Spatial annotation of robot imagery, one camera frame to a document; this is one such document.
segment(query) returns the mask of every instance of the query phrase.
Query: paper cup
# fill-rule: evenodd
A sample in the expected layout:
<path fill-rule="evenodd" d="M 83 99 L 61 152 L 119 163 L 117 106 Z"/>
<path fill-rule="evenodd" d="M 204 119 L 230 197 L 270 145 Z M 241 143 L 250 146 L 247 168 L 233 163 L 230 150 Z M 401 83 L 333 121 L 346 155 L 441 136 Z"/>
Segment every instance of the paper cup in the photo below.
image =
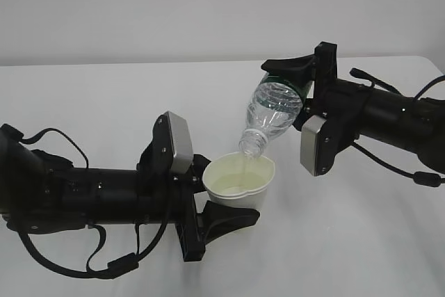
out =
<path fill-rule="evenodd" d="M 235 152 L 226 154 L 207 166 L 202 175 L 202 183 L 212 202 L 236 208 L 258 210 L 261 207 L 267 186 L 275 175 L 275 163 L 265 156 L 250 160 L 245 165 L 246 178 L 250 179 L 243 182 L 243 160 L 244 155 Z"/>

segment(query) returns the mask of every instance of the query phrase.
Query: green bottle label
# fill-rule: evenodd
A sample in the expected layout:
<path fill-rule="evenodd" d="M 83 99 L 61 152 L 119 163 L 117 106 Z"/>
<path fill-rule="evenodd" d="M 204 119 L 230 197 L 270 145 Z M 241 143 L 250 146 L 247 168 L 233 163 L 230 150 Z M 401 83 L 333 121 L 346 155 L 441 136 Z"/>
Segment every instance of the green bottle label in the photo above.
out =
<path fill-rule="evenodd" d="M 283 85 L 286 85 L 290 89 L 294 90 L 300 97 L 302 103 L 305 103 L 309 90 L 312 86 L 312 81 L 309 81 L 305 86 L 299 87 L 285 78 L 270 73 L 266 73 L 259 84 L 261 85 L 262 83 L 282 83 Z"/>

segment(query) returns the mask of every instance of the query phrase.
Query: water bottle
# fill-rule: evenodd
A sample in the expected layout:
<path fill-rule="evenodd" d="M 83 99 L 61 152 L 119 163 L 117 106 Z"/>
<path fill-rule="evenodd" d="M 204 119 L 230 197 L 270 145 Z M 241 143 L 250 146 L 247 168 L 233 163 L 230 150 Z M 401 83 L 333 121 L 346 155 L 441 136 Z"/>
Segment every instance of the water bottle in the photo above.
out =
<path fill-rule="evenodd" d="M 252 158 L 261 156 L 267 144 L 295 121 L 310 86 L 308 83 L 299 88 L 286 79 L 266 74 L 250 99 L 246 128 L 239 142 L 240 151 Z"/>

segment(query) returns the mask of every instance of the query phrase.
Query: cup rim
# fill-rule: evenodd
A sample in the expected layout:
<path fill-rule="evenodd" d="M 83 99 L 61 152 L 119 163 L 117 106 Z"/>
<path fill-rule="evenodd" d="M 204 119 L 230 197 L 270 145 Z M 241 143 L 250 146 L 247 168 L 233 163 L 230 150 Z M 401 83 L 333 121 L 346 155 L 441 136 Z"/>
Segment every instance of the cup rim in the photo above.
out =
<path fill-rule="evenodd" d="M 252 189 L 252 190 L 246 190 L 246 191 L 243 191 L 241 193 L 226 194 L 226 195 L 216 193 L 216 192 L 212 191 L 211 189 L 209 189 L 209 187 L 207 187 L 207 185 L 204 182 L 204 178 L 205 178 L 205 175 L 206 175 L 206 172 L 207 172 L 207 168 L 213 162 L 216 162 L 217 160 L 222 159 L 222 158 L 224 158 L 226 156 L 232 156 L 232 155 L 235 155 L 235 154 L 240 154 L 240 152 L 231 152 L 231 153 L 227 153 L 227 154 L 224 154 L 224 155 L 218 157 L 217 159 L 213 160 L 209 165 L 207 165 L 206 169 L 202 173 L 202 184 L 204 185 L 205 190 L 208 193 L 212 194 L 213 196 L 215 196 L 217 198 L 221 198 L 223 200 L 237 200 L 239 198 L 245 198 L 246 196 L 250 196 L 250 195 L 255 195 L 255 194 L 261 193 L 262 191 L 264 191 L 267 188 L 267 186 L 270 184 L 270 182 L 273 180 L 273 177 L 275 176 L 275 162 L 272 159 L 268 158 L 267 156 L 263 155 L 263 156 L 261 156 L 261 158 L 265 158 L 266 160 L 270 161 L 272 163 L 272 167 L 273 167 L 272 177 L 263 186 L 261 186 L 259 188 Z"/>

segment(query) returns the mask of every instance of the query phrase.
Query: white wall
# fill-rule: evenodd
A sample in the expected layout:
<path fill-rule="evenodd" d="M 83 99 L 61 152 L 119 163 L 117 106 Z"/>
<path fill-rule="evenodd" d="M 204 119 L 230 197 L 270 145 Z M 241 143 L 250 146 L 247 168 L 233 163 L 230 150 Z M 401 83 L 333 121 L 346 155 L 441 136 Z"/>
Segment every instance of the white wall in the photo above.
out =
<path fill-rule="evenodd" d="M 0 0 L 0 65 L 427 56 L 445 70 L 444 0 Z"/>

